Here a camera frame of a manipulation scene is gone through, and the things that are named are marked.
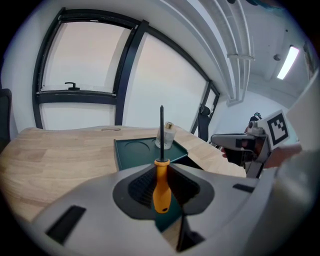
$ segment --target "green tray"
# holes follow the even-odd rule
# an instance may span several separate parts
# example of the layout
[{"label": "green tray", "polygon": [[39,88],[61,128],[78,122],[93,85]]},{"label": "green tray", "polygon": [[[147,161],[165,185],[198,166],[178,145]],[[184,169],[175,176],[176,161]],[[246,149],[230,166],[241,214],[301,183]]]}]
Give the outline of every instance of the green tray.
[{"label": "green tray", "polygon": [[[152,164],[160,157],[160,148],[155,145],[156,137],[114,140],[115,158],[119,171]],[[188,151],[175,140],[164,157],[171,163],[186,157]]]}]

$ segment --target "wooden table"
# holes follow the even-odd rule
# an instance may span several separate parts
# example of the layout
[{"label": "wooden table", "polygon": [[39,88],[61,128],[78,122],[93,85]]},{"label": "wooden table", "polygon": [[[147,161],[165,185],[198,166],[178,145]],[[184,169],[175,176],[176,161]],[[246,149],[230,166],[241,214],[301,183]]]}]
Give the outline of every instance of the wooden table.
[{"label": "wooden table", "polygon": [[[13,211],[32,221],[42,209],[79,184],[115,173],[114,139],[155,137],[158,131],[126,126],[103,128],[63,131],[27,128],[11,141],[0,155],[0,185]],[[215,147],[180,127],[175,128],[175,140],[202,169],[246,176],[243,168],[229,163]]]}]

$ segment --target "window handle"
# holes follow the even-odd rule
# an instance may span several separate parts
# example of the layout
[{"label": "window handle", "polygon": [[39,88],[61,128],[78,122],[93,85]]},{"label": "window handle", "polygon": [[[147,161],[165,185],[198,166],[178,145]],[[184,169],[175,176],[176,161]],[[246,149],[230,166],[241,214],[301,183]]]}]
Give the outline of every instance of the window handle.
[{"label": "window handle", "polygon": [[75,91],[80,90],[80,87],[76,87],[76,83],[75,82],[65,82],[64,84],[65,85],[66,84],[72,84],[72,87],[69,87],[68,90],[75,90]]}]

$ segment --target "fluorescent light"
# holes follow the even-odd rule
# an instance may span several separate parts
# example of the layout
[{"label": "fluorescent light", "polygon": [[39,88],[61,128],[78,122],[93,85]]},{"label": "fluorescent light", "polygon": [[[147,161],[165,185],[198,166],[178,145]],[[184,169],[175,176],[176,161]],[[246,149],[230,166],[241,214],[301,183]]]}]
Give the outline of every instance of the fluorescent light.
[{"label": "fluorescent light", "polygon": [[286,57],[285,62],[284,62],[283,66],[277,76],[279,79],[283,80],[286,77],[287,73],[289,72],[292,65],[294,64],[294,62],[298,56],[298,53],[299,53],[298,48],[290,46],[288,56]]}]

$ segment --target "black chair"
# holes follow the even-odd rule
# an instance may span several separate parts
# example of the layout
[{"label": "black chair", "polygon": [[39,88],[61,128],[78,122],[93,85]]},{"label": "black chair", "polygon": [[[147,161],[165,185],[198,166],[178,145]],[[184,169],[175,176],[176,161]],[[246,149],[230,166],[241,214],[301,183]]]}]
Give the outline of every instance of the black chair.
[{"label": "black chair", "polygon": [[0,89],[0,153],[10,142],[11,100],[11,91]]},{"label": "black chair", "polygon": [[210,109],[200,104],[198,113],[198,137],[205,142],[209,139]]}]

